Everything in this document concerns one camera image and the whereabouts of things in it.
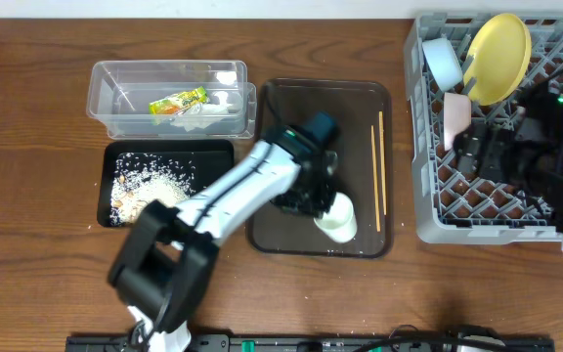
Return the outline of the white green cup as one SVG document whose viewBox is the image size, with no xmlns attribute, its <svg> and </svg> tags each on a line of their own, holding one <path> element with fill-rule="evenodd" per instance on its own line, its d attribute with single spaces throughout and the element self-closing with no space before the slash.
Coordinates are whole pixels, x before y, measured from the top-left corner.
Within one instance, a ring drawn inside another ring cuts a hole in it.
<svg viewBox="0 0 563 352">
<path fill-rule="evenodd" d="M 338 243 L 352 240 L 358 229 L 354 204 L 343 193 L 335 194 L 329 212 L 326 212 L 321 218 L 315 218 L 314 223 L 321 232 Z"/>
</svg>

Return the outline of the wooden chopstick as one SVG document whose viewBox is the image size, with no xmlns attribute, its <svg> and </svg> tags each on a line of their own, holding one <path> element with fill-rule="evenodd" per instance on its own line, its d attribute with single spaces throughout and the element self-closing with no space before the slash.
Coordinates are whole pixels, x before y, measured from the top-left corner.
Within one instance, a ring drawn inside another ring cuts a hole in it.
<svg viewBox="0 0 563 352">
<path fill-rule="evenodd" d="M 370 127 L 370 143 L 371 143 L 372 179 L 373 179 L 373 193 L 374 193 L 375 229 L 377 233 L 380 233 L 381 221 L 380 221 L 380 207 L 379 207 L 379 188 L 378 188 L 378 177 L 377 177 L 375 131 L 373 125 Z"/>
<path fill-rule="evenodd" d="M 380 172 L 381 172 L 381 188 L 382 188 L 382 205 L 383 214 L 387 215 L 387 185 L 386 185 L 386 165 L 385 165 L 385 143 L 384 143 L 384 119 L 383 111 L 378 113 L 378 138 L 379 138 L 379 151 L 380 151 Z"/>
</svg>

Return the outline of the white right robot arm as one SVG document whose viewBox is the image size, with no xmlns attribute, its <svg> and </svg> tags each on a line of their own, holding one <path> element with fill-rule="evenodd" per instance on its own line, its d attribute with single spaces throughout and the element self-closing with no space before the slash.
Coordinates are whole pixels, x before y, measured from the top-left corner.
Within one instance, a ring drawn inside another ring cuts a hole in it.
<svg viewBox="0 0 563 352">
<path fill-rule="evenodd" d="M 539 84 L 519 99 L 525 119 L 518 131 L 472 123 L 452 143 L 462 173 L 512 186 L 541 198 L 562 238 L 563 252 L 563 87 Z"/>
</svg>

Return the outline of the yellow plate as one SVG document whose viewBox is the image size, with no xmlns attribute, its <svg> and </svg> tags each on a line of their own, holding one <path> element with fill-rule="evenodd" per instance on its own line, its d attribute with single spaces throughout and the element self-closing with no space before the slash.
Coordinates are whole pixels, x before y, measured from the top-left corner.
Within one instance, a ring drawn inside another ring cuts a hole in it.
<svg viewBox="0 0 563 352">
<path fill-rule="evenodd" d="M 467 59 L 472 62 L 463 81 L 475 82 L 467 93 L 480 106 L 505 100 L 520 85 L 532 54 L 528 27 L 513 14 L 499 14 L 488 20 L 473 38 Z"/>
</svg>

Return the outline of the orange green snack wrapper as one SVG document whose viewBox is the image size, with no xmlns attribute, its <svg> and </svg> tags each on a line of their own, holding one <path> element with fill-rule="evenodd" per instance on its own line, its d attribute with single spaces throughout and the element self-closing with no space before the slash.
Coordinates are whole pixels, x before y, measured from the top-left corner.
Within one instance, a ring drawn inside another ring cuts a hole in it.
<svg viewBox="0 0 563 352">
<path fill-rule="evenodd" d="M 196 104 L 206 103 L 207 100 L 207 91 L 199 86 L 194 90 L 172 94 L 149 103 L 149 112 L 153 115 L 176 114 L 188 110 Z"/>
</svg>

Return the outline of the light blue rice bowl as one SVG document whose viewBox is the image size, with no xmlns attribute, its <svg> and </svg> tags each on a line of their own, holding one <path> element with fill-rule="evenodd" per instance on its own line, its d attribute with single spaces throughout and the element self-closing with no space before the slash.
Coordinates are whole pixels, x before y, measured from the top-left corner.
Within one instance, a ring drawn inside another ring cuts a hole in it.
<svg viewBox="0 0 563 352">
<path fill-rule="evenodd" d="M 446 38 L 424 41 L 422 50 L 440 90 L 447 92 L 456 87 L 463 73 L 451 42 Z"/>
</svg>

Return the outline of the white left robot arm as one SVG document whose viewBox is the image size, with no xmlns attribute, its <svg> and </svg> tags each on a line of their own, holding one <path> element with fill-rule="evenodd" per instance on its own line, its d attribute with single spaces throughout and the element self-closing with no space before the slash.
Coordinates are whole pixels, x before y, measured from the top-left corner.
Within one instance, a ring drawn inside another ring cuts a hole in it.
<svg viewBox="0 0 563 352">
<path fill-rule="evenodd" d="M 108 272 L 137 319 L 127 347 L 167 351 L 200 304 L 221 246 L 266 203 L 321 218 L 335 199 L 337 126 L 325 112 L 301 125 L 275 124 L 249 156 L 198 194 L 169 207 L 146 205 Z"/>
</svg>

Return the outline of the white pink bowl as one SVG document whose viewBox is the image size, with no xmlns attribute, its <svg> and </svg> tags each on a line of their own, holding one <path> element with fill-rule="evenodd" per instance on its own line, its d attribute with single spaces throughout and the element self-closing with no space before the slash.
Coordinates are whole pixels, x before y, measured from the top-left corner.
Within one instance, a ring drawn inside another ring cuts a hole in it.
<svg viewBox="0 0 563 352">
<path fill-rule="evenodd" d="M 466 95 L 446 93 L 444 95 L 444 148 L 453 148 L 455 136 L 471 124 L 471 101 Z"/>
</svg>

